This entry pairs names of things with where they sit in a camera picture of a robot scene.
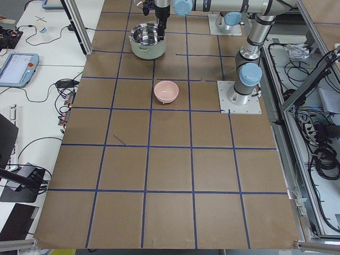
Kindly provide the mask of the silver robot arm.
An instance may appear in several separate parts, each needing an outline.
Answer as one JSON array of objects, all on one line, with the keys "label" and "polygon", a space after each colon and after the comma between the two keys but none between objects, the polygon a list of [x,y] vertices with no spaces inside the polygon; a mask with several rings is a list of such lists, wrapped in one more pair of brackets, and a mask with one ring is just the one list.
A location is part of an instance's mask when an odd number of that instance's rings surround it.
[{"label": "silver robot arm", "polygon": [[235,57],[237,78],[233,87],[227,92],[229,102],[243,106],[250,101],[253,89],[261,80],[262,69],[257,60],[260,57],[260,48],[276,16],[295,8],[297,1],[145,1],[144,15],[148,15],[152,9],[155,10],[158,36],[161,40],[165,37],[171,4],[179,16],[187,16],[192,11],[254,13],[256,15],[246,38],[246,44],[240,48]]},{"label": "silver robot arm", "polygon": [[229,30],[231,27],[240,24],[242,15],[240,12],[220,12],[222,18],[221,27],[224,30]]}]

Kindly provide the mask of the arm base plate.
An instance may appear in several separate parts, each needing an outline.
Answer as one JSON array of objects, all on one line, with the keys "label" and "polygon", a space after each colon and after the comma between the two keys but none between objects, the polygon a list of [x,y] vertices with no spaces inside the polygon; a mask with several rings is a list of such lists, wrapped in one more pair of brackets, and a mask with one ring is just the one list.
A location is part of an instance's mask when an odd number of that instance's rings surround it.
[{"label": "arm base plate", "polygon": [[234,90],[234,81],[217,81],[220,112],[222,114],[261,114],[258,96],[240,95]]},{"label": "arm base plate", "polygon": [[242,36],[240,24],[227,25],[220,14],[209,14],[208,21],[211,35]]}]

